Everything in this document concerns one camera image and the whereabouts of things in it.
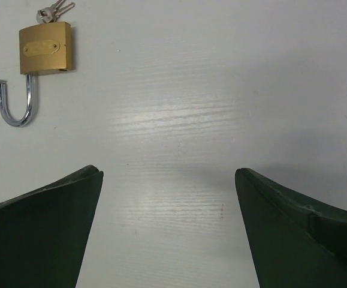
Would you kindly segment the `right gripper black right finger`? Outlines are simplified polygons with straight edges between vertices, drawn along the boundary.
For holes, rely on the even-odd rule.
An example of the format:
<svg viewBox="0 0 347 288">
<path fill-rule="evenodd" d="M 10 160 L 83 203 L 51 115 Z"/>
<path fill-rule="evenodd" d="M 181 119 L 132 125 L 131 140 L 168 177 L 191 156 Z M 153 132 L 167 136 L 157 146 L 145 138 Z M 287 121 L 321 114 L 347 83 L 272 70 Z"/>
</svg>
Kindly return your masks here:
<svg viewBox="0 0 347 288">
<path fill-rule="evenodd" d="M 252 169 L 235 173 L 261 287 L 347 287 L 347 211 Z"/>
</svg>

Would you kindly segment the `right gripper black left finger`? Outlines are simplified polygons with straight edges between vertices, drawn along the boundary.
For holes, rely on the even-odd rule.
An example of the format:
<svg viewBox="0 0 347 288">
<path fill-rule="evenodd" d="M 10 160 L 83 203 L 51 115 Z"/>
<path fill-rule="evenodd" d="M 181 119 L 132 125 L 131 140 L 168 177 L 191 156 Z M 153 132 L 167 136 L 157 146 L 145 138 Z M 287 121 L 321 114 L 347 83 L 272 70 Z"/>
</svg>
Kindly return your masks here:
<svg viewBox="0 0 347 288">
<path fill-rule="evenodd" d="M 86 166 L 0 203 L 0 287 L 75 287 L 104 173 Z"/>
</svg>

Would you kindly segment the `brass padlock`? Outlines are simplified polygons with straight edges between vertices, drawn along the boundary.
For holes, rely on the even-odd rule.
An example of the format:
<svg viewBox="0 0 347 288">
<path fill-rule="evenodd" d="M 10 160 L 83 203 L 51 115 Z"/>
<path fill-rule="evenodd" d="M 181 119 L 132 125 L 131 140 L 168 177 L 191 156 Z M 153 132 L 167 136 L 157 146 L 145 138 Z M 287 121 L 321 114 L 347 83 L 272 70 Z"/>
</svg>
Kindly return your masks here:
<svg viewBox="0 0 347 288">
<path fill-rule="evenodd" d="M 35 116 L 37 88 L 35 79 L 42 74 L 74 69 L 73 30 L 68 22 L 37 24 L 19 31 L 20 74 L 25 77 L 26 110 L 20 119 L 8 107 L 8 85 L 0 80 L 0 113 L 12 127 L 24 127 Z"/>
</svg>

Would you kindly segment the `silver key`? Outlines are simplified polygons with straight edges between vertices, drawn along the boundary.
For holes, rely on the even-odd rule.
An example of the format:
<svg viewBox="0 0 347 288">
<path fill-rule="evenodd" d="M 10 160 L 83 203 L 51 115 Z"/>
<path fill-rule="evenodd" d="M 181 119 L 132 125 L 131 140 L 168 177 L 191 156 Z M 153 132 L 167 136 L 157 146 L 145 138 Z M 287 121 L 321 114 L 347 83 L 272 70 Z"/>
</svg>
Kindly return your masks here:
<svg viewBox="0 0 347 288">
<path fill-rule="evenodd" d="M 75 7 L 75 3 L 71 2 L 68 5 L 64 5 L 66 0 L 58 0 L 49 7 L 42 8 L 37 11 L 37 22 L 39 24 L 56 22 L 61 15 Z"/>
</svg>

